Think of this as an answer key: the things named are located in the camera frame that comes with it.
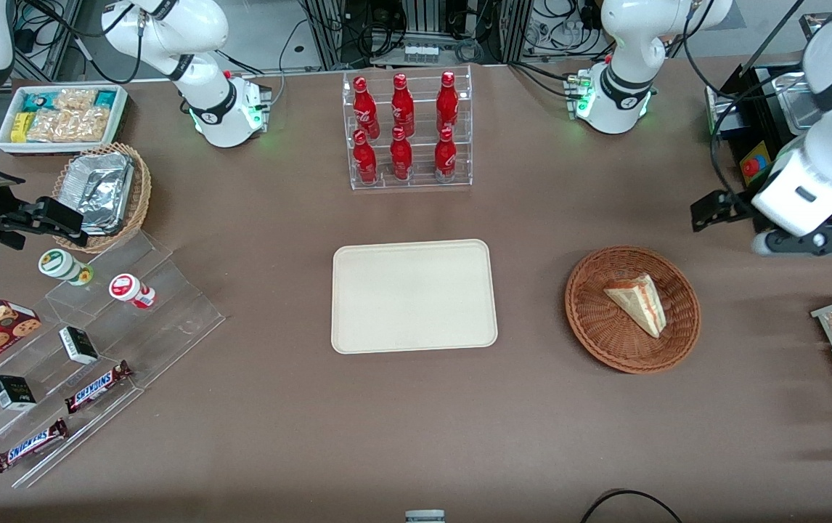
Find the small bottles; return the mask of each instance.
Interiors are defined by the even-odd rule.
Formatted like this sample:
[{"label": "small bottles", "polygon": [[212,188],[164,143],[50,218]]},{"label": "small bottles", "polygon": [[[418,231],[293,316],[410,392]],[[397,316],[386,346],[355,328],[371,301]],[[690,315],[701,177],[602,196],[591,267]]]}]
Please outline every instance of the small bottles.
[{"label": "small bottles", "polygon": [[367,92],[367,80],[363,76],[357,76],[352,85],[355,86],[355,119],[359,128],[364,129],[370,139],[377,139],[380,136],[377,104],[374,103],[374,97]]},{"label": "small bottles", "polygon": [[393,99],[390,100],[393,108],[393,124],[401,126],[406,132],[407,138],[416,132],[416,110],[413,107],[413,95],[407,87],[407,76],[397,73],[393,76]]},{"label": "small bottles", "polygon": [[436,181],[448,183],[455,178],[455,155],[458,148],[452,142],[452,128],[445,126],[436,143]]},{"label": "small bottles", "polygon": [[442,73],[442,89],[436,98],[436,128],[439,133],[449,126],[455,129],[458,123],[458,92],[455,91],[455,73],[446,70]]},{"label": "small bottles", "polygon": [[390,158],[393,160],[393,175],[400,182],[406,182],[412,176],[413,149],[407,141],[403,126],[393,128],[393,143],[390,144]]},{"label": "small bottles", "polygon": [[352,138],[355,139],[355,149],[352,150],[352,155],[355,156],[355,166],[361,183],[375,185],[377,183],[377,156],[374,155],[374,149],[367,143],[364,130],[355,129]]}]

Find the brown table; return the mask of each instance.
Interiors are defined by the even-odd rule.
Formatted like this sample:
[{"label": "brown table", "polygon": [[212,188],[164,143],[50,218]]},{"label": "brown table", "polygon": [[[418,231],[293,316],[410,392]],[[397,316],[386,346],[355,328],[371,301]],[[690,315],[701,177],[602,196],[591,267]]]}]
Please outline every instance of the brown table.
[{"label": "brown table", "polygon": [[[702,63],[721,81],[738,59]],[[154,176],[144,228],[230,318],[35,487],[0,477],[0,520],[566,522],[613,487],[685,521],[832,520],[832,358],[808,315],[832,302],[832,259],[755,256],[747,223],[691,232],[717,182],[686,63],[623,136],[569,122],[510,69],[473,74],[475,185],[395,195],[348,187],[340,74],[290,77],[273,130],[232,150],[194,133],[171,84],[129,86],[123,141]],[[34,198],[64,161],[0,169]],[[489,244],[495,345],[333,351],[337,248],[454,238]],[[52,287],[34,268],[51,244],[1,252],[0,297]],[[566,323],[569,272],[613,244],[657,249],[697,291],[701,338],[674,370],[611,370]],[[622,516],[666,517],[616,499],[593,521]]]}]

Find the acrylic bottle rack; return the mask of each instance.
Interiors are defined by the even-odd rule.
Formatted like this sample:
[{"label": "acrylic bottle rack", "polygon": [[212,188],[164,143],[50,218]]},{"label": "acrylic bottle rack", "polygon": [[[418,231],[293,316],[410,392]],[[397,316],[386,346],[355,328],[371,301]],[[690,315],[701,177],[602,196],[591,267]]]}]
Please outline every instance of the acrylic bottle rack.
[{"label": "acrylic bottle rack", "polygon": [[[61,283],[52,289],[33,306],[42,327],[0,355],[0,374],[24,377],[38,402],[23,413],[0,407],[0,453],[58,418],[64,418],[70,434],[0,474],[1,481],[13,487],[30,487],[38,481],[224,320],[203,292],[187,282],[171,261],[171,252],[144,232],[112,246],[90,265],[94,280],[80,288]],[[130,272],[154,288],[155,304],[143,310],[112,299],[107,286],[121,272]],[[68,358],[58,336],[65,325],[82,328],[90,336],[99,354],[94,364],[81,365]],[[65,398],[121,360],[134,374],[68,414]]]},{"label": "acrylic bottle rack", "polygon": [[[455,73],[455,90],[458,92],[458,125],[455,126],[453,143],[458,148],[455,156],[455,176],[451,182],[436,181],[436,143],[439,143],[439,130],[436,128],[436,98],[441,87],[442,73],[451,70]],[[355,143],[352,133],[357,129],[355,119],[355,90],[352,80],[359,73],[344,73],[342,88],[342,109],[346,122],[346,148],[348,150],[348,171],[352,189],[406,189],[409,187],[439,188],[471,185],[473,182],[473,113],[471,102],[473,87],[470,67],[414,68],[406,69],[407,85],[413,96],[416,112],[416,133],[409,137],[413,151],[413,169],[409,181],[399,181],[393,175],[390,159],[390,144],[393,140],[393,113],[390,100],[393,98],[393,72],[371,70],[361,76],[367,79],[367,90],[377,103],[377,120],[380,124],[380,136],[370,140],[370,145],[377,155],[377,183],[364,185],[357,175],[355,158],[352,150]]]}]

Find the wicker basket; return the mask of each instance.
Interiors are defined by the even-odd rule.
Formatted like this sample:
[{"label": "wicker basket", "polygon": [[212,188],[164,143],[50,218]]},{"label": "wicker basket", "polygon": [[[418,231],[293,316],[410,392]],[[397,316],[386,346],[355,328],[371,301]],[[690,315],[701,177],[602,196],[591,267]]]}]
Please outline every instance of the wicker basket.
[{"label": "wicker basket", "polygon": [[[129,191],[129,202],[126,205],[123,229],[117,232],[116,235],[89,236],[87,239],[87,247],[78,247],[64,238],[55,238],[54,241],[63,248],[97,254],[105,251],[105,249],[116,243],[118,239],[134,234],[142,226],[142,222],[144,222],[144,215],[148,212],[148,198],[151,196],[151,173],[148,172],[148,166],[144,164],[142,157],[138,152],[135,152],[135,149],[128,145],[123,145],[123,143],[110,143],[110,145],[84,151],[81,155],[105,155],[105,153],[124,153],[124,155],[130,156],[135,162],[135,172],[133,173],[133,182]],[[67,172],[68,166],[61,169],[61,176],[58,176],[57,182],[54,183],[54,191],[52,192],[54,198],[58,198],[59,193],[61,193],[61,184],[64,183]]]},{"label": "wicker basket", "polygon": [[[647,272],[668,325],[652,338],[603,289],[616,279]],[[674,367],[697,344],[701,306],[688,279],[667,259],[647,248],[616,246],[587,255],[574,268],[565,290],[565,312],[578,340],[612,368],[646,374]]]}]

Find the red lid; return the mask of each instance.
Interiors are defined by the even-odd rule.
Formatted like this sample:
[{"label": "red lid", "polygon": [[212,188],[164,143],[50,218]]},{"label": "red lid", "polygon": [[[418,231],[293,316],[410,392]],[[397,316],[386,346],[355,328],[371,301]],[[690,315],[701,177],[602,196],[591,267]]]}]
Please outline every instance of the red lid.
[{"label": "red lid", "polygon": [[367,80],[364,79],[364,76],[356,76],[354,80],[352,80],[352,85],[355,86],[356,93],[363,93],[367,91]]}]

